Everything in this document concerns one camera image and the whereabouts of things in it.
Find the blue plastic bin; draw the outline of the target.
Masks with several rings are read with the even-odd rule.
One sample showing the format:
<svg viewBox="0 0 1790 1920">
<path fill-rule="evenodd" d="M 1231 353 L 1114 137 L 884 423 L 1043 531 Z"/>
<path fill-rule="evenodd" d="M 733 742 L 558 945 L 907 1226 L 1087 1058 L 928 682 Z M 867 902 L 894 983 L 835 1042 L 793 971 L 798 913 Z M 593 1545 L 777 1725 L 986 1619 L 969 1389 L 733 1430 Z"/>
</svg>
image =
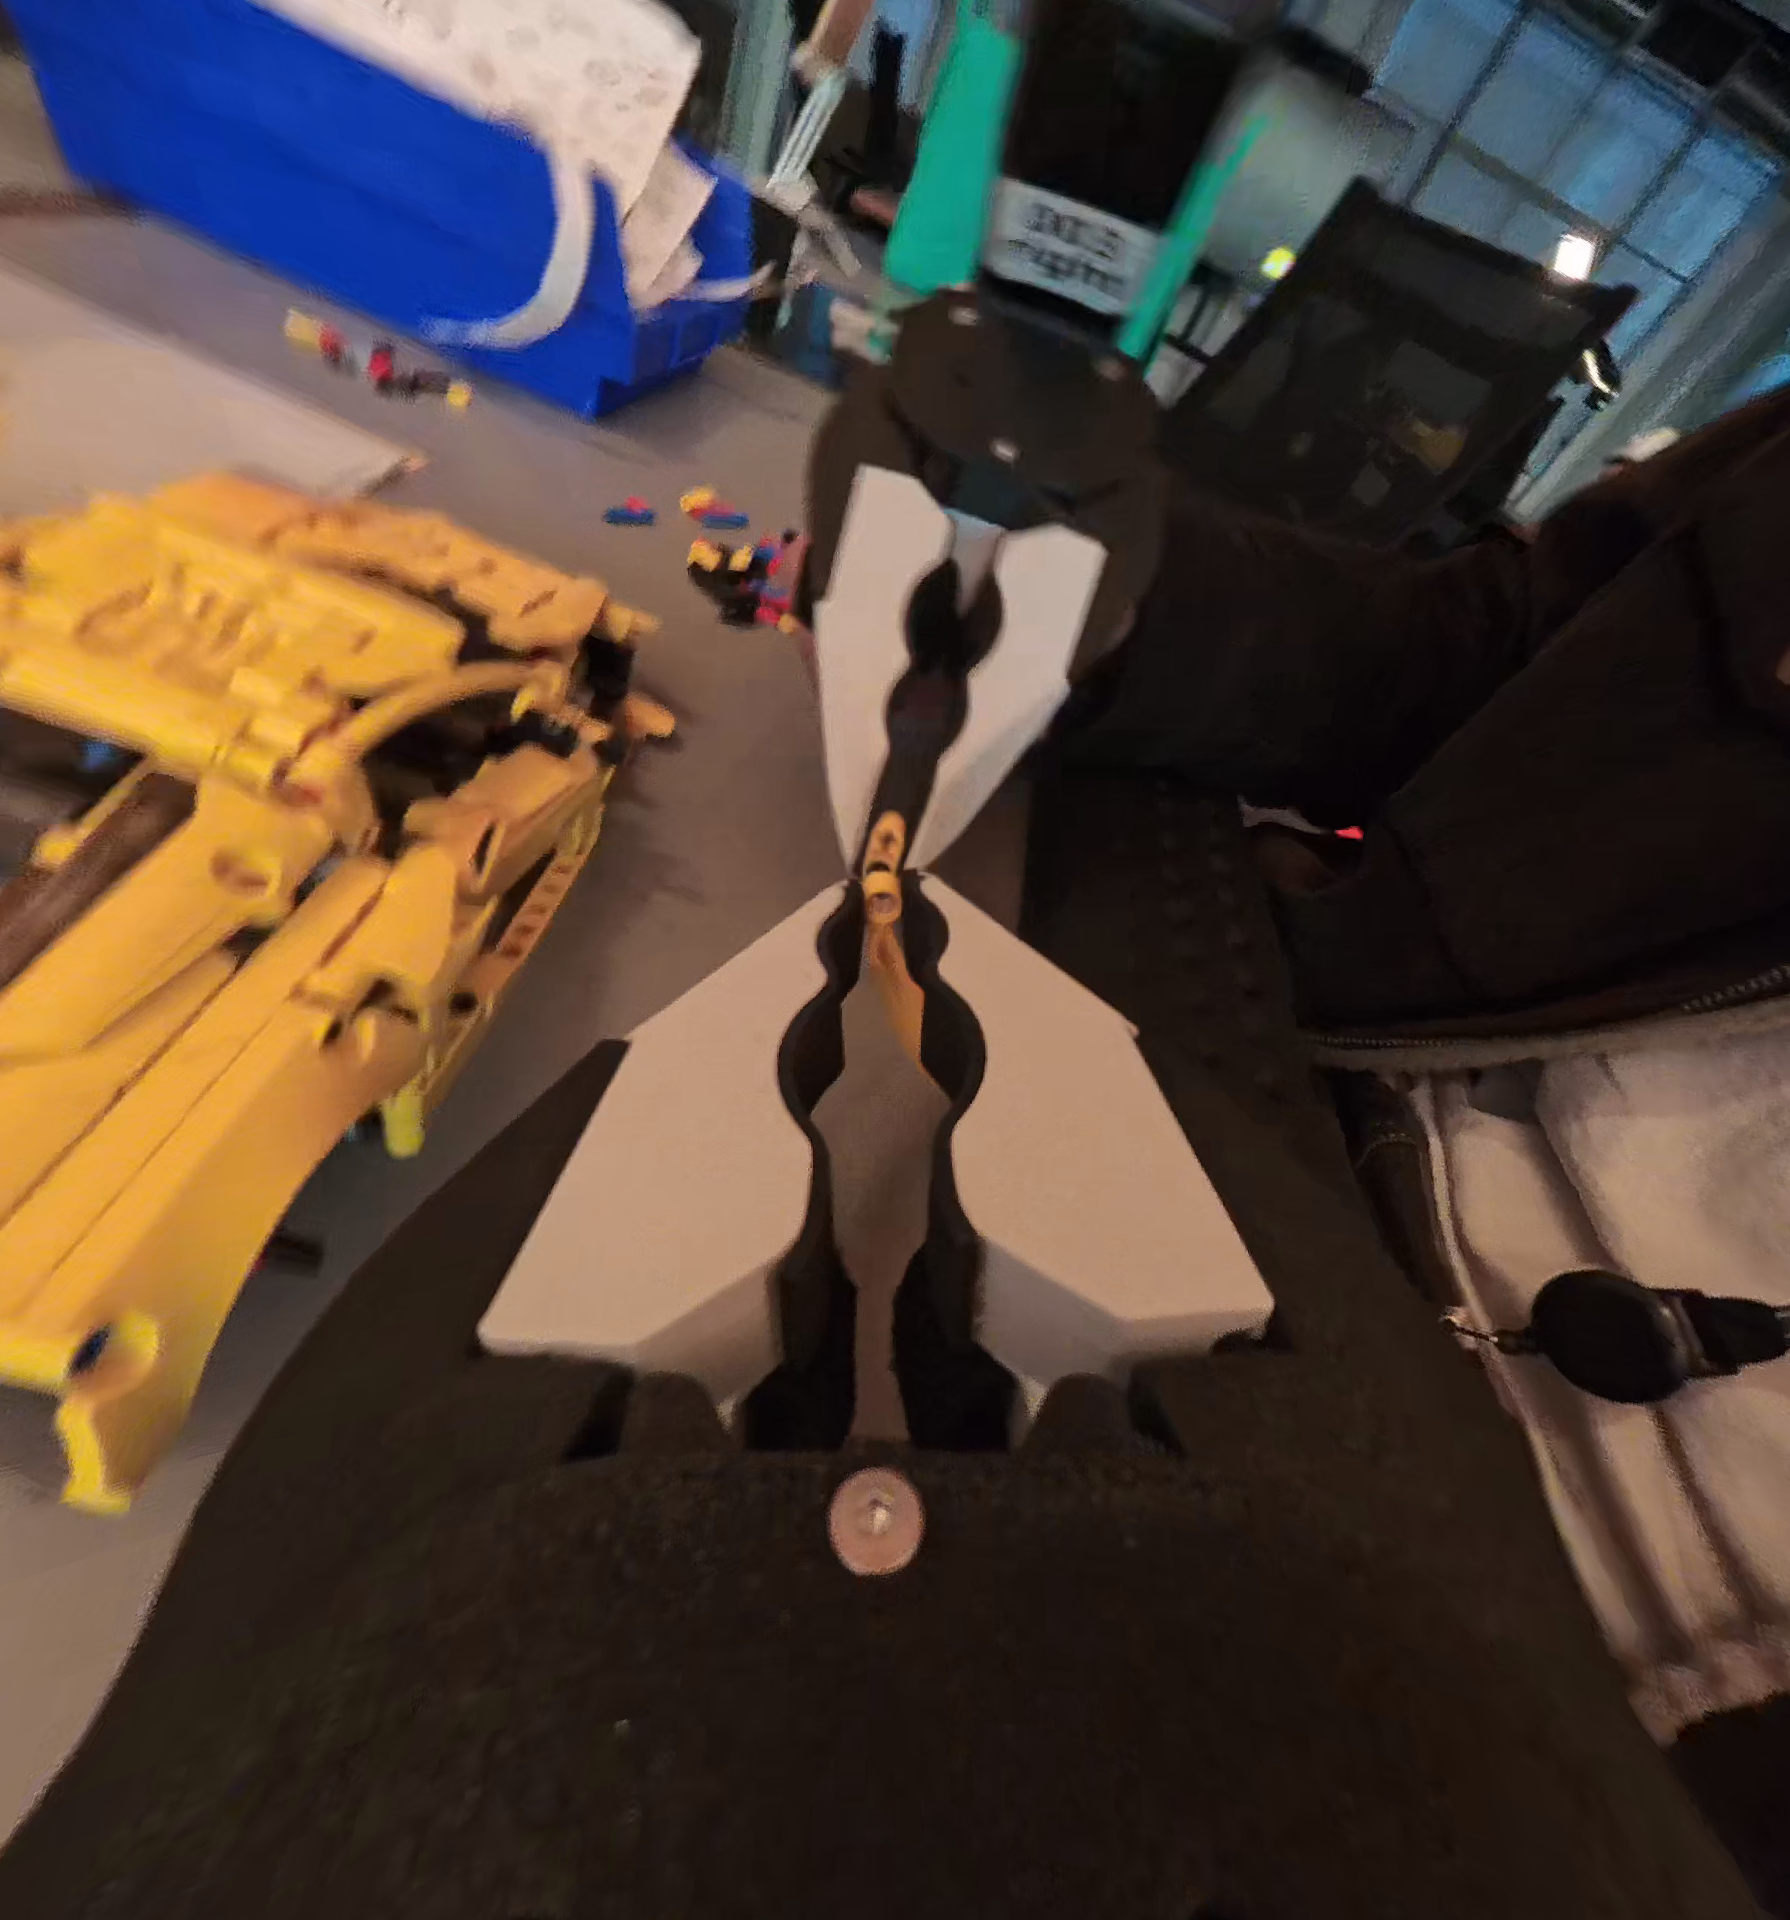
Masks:
<svg viewBox="0 0 1790 1920">
<path fill-rule="evenodd" d="M 558 226 L 553 164 L 506 129 L 263 3 L 6 6 L 68 168 L 141 209 L 467 372 L 603 420 L 696 375 L 748 293 L 639 308 L 610 185 L 585 283 L 530 343 L 445 339 L 534 296 Z"/>
</svg>

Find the dark fleece-lined jacket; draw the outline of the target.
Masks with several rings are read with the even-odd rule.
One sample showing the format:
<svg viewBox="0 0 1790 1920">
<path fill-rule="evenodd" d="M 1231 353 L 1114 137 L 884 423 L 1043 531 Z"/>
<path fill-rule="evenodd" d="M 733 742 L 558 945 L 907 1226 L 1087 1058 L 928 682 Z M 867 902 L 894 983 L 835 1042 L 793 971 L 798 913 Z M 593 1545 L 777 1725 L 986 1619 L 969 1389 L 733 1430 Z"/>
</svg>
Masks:
<svg viewBox="0 0 1790 1920">
<path fill-rule="evenodd" d="M 1529 659 L 1359 841 L 1269 881 L 1318 1042 L 1790 992 L 1790 384 L 1513 536 Z"/>
</svg>

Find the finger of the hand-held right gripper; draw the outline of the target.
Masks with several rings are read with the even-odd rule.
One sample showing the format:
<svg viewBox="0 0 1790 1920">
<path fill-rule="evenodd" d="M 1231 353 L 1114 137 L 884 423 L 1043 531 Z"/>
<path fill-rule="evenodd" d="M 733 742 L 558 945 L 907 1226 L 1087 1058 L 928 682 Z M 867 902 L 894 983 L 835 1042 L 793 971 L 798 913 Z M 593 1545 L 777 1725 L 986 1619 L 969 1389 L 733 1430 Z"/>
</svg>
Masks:
<svg viewBox="0 0 1790 1920">
<path fill-rule="evenodd" d="M 893 697 L 915 664 L 910 603 L 943 568 L 957 593 L 953 515 L 909 472 L 861 465 L 812 625 L 823 760 L 844 870 L 861 862 L 891 762 Z"/>
<path fill-rule="evenodd" d="M 993 641 L 967 669 L 967 707 L 935 762 L 930 798 L 910 839 L 910 866 L 935 866 L 969 830 L 1046 732 L 1071 685 L 1071 667 L 1107 568 L 1107 545 L 1071 526 L 976 536 L 959 529 L 953 556 L 976 563 L 964 611 L 995 590 Z"/>
</svg>

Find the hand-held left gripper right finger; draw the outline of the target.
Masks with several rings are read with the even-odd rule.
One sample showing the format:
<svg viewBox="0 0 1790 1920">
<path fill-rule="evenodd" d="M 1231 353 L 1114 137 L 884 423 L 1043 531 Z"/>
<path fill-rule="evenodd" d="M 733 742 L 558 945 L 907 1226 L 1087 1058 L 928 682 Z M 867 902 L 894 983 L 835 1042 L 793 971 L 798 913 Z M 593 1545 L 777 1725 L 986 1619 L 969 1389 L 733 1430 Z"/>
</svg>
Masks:
<svg viewBox="0 0 1790 1920">
<path fill-rule="evenodd" d="M 910 880 L 946 1110 L 910 1261 L 910 1428 L 1026 1428 L 1053 1386 L 1257 1342 L 1270 1287 L 1133 1023 L 938 876 Z"/>
</svg>

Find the small cluster of brick pins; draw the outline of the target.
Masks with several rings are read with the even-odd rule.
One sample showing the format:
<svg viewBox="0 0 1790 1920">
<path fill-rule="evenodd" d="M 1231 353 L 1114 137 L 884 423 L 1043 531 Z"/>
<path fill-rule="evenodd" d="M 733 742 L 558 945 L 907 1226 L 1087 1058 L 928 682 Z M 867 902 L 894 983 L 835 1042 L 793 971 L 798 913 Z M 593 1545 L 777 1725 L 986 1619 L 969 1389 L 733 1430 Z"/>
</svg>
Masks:
<svg viewBox="0 0 1790 1920">
<path fill-rule="evenodd" d="M 372 393 L 395 399 L 437 399 L 452 411 L 476 402 L 476 388 L 447 368 L 406 361 L 386 337 L 360 342 L 340 326 L 303 308 L 288 308 L 282 335 L 312 353 L 326 370 L 363 382 Z"/>
</svg>

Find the pile of coloured brick pins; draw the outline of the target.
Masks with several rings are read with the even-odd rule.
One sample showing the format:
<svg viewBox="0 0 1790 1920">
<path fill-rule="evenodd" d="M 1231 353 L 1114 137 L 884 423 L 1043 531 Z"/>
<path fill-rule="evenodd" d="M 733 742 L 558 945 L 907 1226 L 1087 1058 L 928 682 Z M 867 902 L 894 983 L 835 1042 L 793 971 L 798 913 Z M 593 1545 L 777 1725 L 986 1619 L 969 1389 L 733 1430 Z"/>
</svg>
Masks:
<svg viewBox="0 0 1790 1920">
<path fill-rule="evenodd" d="M 690 588 L 715 617 L 733 629 L 793 629 L 797 577 L 807 545 L 802 531 L 787 527 L 758 534 L 753 515 L 716 486 L 682 491 L 677 512 L 690 527 L 685 562 Z M 631 494 L 610 505 L 603 522 L 621 529 L 646 529 L 655 527 L 659 513 L 648 497 Z M 628 647 L 660 628 L 659 614 L 608 596 L 594 614 L 590 637 Z"/>
</svg>

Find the yellow curved flexible rod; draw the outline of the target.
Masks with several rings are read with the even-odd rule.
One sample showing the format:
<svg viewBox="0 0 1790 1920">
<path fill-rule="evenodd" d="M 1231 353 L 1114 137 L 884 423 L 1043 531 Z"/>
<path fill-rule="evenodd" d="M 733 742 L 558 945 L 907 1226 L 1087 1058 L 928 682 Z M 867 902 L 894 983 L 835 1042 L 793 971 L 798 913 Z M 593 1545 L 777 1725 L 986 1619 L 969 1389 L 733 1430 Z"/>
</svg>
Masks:
<svg viewBox="0 0 1790 1920">
<path fill-rule="evenodd" d="M 923 1064 L 924 992 L 909 971 L 904 935 L 909 820 L 882 810 L 867 832 L 858 860 L 865 940 L 863 956 L 882 1000 L 893 1036 L 910 1060 Z"/>
</svg>

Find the instruction booklet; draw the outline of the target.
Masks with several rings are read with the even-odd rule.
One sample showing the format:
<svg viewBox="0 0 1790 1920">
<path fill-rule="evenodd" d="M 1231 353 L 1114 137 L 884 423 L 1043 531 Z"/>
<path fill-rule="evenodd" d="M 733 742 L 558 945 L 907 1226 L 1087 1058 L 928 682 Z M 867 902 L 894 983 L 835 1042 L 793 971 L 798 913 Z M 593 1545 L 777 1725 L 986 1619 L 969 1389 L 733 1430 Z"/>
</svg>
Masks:
<svg viewBox="0 0 1790 1920">
<path fill-rule="evenodd" d="M 0 258 L 0 519 L 217 469 L 348 500 L 425 463 Z"/>
</svg>

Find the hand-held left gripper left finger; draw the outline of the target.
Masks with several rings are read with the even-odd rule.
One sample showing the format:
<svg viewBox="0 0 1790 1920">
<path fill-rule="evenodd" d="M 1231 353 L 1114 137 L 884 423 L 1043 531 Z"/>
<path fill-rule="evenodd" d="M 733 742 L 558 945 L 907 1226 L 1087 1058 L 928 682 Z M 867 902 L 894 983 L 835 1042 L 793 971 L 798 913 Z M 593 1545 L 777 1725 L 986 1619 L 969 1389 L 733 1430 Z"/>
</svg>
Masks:
<svg viewBox="0 0 1790 1920">
<path fill-rule="evenodd" d="M 857 977 L 842 881 L 594 1047 L 606 1086 L 480 1345 L 681 1376 L 747 1428 L 850 1428 L 858 1287 L 812 1107 L 844 1067 Z"/>
</svg>

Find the yellow toy brick car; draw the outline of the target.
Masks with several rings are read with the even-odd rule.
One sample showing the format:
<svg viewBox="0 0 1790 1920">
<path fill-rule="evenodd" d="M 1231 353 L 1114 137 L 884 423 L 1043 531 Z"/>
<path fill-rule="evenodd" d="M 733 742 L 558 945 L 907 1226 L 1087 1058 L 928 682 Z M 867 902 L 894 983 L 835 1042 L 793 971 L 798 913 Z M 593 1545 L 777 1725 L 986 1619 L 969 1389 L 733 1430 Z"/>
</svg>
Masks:
<svg viewBox="0 0 1790 1920">
<path fill-rule="evenodd" d="M 124 1511 L 354 1130 L 416 1155 L 677 720 L 659 619 L 229 472 L 0 523 L 0 1386 Z"/>
</svg>

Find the person's right forearm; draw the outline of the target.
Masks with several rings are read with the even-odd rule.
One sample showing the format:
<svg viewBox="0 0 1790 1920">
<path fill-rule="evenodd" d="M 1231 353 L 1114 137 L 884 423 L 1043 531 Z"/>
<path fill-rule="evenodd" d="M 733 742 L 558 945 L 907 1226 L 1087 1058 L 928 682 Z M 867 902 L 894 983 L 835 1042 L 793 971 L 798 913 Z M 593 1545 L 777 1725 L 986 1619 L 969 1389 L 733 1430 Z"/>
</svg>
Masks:
<svg viewBox="0 0 1790 1920">
<path fill-rule="evenodd" d="M 1154 576 L 1076 684 L 1074 762 L 1366 828 L 1526 664 L 1533 542 L 1439 556 L 1171 491 Z"/>
</svg>

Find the white patterned paper bag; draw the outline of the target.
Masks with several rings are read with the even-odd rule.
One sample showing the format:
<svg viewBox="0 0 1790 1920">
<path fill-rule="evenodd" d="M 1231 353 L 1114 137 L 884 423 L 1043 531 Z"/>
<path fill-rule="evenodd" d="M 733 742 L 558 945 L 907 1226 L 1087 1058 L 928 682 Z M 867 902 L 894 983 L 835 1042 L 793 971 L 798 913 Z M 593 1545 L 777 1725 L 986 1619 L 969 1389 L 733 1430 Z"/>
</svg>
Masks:
<svg viewBox="0 0 1790 1920">
<path fill-rule="evenodd" d="M 487 317 L 434 317 L 443 347 L 511 352 L 558 331 L 593 276 L 605 219 L 627 237 L 631 309 L 669 299 L 733 306 L 764 271 L 708 276 L 692 240 L 716 181 L 672 131 L 698 76 L 698 36 L 646 1 L 269 1 L 266 10 L 487 126 L 546 162 L 553 232 L 532 293 Z"/>
</svg>

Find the grey desk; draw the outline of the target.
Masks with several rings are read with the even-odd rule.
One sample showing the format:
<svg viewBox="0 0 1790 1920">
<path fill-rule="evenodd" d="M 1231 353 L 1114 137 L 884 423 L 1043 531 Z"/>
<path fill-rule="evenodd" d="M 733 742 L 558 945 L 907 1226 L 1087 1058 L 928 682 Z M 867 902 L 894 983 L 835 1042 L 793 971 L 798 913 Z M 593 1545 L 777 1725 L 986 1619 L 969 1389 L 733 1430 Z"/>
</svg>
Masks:
<svg viewBox="0 0 1790 1920">
<path fill-rule="evenodd" d="M 0 202 L 0 261 L 107 331 L 160 335 L 272 393 L 418 453 L 392 497 L 456 515 L 557 563 L 590 565 L 663 629 L 645 664 L 678 711 L 677 743 L 621 780 L 600 841 L 558 922 L 451 1091 L 426 1149 L 395 1161 L 346 1144 L 288 1223 L 322 1247 L 311 1271 L 269 1269 L 239 1300 L 189 1425 L 124 1516 L 84 1516 L 44 1467 L 44 1415 L 0 1389 L 0 1845 L 102 1703 L 236 1434 L 284 1359 L 369 1259 L 476 1152 L 603 1038 L 688 989 L 782 913 L 835 858 L 817 700 L 790 636 L 716 623 L 685 576 L 670 513 L 715 483 L 753 515 L 800 523 L 812 423 L 828 396 L 742 347 L 685 388 L 585 423 L 478 388 L 463 411 L 375 396 L 284 337 L 298 308 L 353 324 L 162 221 Z M 628 496 L 665 518 L 603 523 Z"/>
</svg>

